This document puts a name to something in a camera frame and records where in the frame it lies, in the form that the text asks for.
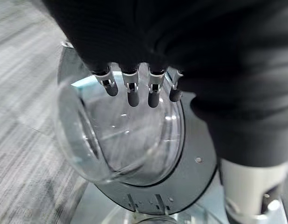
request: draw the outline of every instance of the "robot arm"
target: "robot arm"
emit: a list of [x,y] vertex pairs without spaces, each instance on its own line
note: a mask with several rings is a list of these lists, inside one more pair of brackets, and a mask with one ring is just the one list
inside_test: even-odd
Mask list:
[[151,107],[166,66],[180,71],[170,99],[196,94],[191,106],[213,139],[230,223],[262,222],[277,208],[288,170],[288,2],[43,2],[110,95],[110,62],[132,106],[139,63],[153,68]]

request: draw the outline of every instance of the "black fabric sleeve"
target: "black fabric sleeve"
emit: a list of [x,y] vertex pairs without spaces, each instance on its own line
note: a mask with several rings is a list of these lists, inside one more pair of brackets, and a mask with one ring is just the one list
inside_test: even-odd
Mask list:
[[251,16],[238,48],[240,69],[189,72],[193,111],[209,128],[217,155],[255,167],[288,161],[288,5]]

